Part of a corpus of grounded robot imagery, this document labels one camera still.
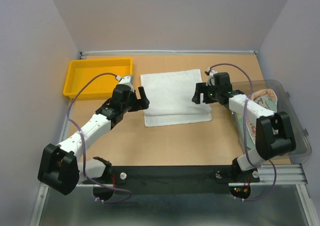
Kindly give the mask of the white terry towel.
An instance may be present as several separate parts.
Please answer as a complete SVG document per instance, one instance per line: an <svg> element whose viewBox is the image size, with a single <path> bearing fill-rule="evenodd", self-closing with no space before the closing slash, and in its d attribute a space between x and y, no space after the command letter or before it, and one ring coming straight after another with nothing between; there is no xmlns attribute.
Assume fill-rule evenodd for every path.
<svg viewBox="0 0 320 226"><path fill-rule="evenodd" d="M149 100L149 108L143 112L144 125L157 127L211 121L211 107L192 102L196 83L201 81L199 69L141 75L140 82Z"/></svg>

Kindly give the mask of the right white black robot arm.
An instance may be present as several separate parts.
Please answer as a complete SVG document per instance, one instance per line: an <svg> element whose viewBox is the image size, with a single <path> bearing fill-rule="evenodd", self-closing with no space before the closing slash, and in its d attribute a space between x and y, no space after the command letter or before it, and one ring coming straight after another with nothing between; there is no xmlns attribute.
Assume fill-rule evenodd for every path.
<svg viewBox="0 0 320 226"><path fill-rule="evenodd" d="M230 111L240 114L243 122L249 121L256 129L253 149L232 161L230 175L241 181L248 171L261 166L267 160L296 149L290 116L286 112L266 109L245 93L233 89L228 73L209 75L207 82L196 83L192 102L200 104L220 103Z"/></svg>

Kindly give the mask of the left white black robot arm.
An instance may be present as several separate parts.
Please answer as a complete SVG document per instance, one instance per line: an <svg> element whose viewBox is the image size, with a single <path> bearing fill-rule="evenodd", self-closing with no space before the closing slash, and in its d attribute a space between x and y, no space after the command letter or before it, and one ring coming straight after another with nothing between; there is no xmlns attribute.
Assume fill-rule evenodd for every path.
<svg viewBox="0 0 320 226"><path fill-rule="evenodd" d="M42 152L38 180L63 195L71 193L78 183L86 180L97 179L101 183L113 180L112 164L98 156L88 161L86 150L120 123L125 113L149 107L144 88L139 87L137 92L129 85L116 85L111 98L83 127L78 127L76 133L57 145L48 144Z"/></svg>

